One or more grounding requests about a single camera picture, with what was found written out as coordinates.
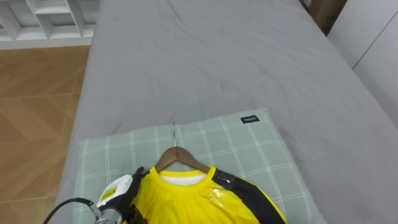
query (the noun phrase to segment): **clothes hanger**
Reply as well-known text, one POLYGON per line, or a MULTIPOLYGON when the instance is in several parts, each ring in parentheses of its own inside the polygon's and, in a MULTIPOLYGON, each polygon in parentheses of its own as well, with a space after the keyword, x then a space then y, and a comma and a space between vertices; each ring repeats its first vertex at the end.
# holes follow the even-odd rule
POLYGON ((175 132, 176 129, 173 122, 174 147, 168 148, 162 154, 162 156, 155 165, 155 170, 157 172, 160 172, 174 162, 181 162, 204 173, 209 172, 210 168, 208 166, 203 165, 202 163, 197 161, 186 149, 177 146, 177 142, 175 140, 175 132))

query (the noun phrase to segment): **parquet floor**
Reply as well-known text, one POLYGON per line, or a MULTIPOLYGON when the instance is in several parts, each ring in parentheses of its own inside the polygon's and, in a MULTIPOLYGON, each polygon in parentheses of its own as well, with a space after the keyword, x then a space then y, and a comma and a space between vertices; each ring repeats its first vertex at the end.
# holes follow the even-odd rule
POLYGON ((0 51, 0 223, 42 223, 52 208, 89 50, 0 51))

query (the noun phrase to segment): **green plaid pillow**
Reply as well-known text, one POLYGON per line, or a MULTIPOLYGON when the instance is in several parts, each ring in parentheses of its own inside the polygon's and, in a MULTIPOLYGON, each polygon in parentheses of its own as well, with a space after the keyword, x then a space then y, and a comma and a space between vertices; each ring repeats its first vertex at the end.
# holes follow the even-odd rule
MULTIPOLYGON (((140 166, 153 166, 173 146, 172 130, 172 126, 159 126, 81 142, 75 196, 96 202, 114 179, 132 174, 140 166)), ((204 164, 254 182, 289 223, 325 223, 267 110, 178 125, 177 145, 204 164)), ((168 168, 189 169, 178 163, 168 168)), ((94 219, 86 207, 77 205, 73 220, 83 224, 94 219)))

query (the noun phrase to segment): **black cord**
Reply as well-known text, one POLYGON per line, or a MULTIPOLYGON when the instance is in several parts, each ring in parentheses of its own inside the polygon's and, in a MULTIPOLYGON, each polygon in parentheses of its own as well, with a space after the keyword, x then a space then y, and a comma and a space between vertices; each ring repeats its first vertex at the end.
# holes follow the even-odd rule
POLYGON ((79 203, 83 203, 83 204, 85 204, 85 205, 87 205, 87 206, 89 206, 89 207, 92 206, 92 205, 94 204, 94 202, 92 202, 91 200, 85 199, 85 198, 71 198, 71 199, 68 199, 68 200, 66 200, 66 201, 64 201, 64 202, 62 202, 62 203, 60 203, 59 205, 57 205, 57 206, 50 212, 50 214, 47 216, 47 218, 45 218, 43 224, 47 224, 47 223, 50 221, 51 217, 55 214, 55 212, 58 211, 58 209, 60 209, 62 206, 66 205, 66 204, 68 204, 68 203, 70 203, 70 202, 79 202, 79 203))

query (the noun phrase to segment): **gray bedsheet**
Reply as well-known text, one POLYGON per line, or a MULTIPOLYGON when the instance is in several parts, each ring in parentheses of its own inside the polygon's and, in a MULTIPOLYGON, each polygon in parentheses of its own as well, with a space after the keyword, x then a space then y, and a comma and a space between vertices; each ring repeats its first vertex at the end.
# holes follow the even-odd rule
POLYGON ((103 1, 57 201, 77 140, 264 107, 328 223, 398 223, 398 130, 296 0, 103 1))

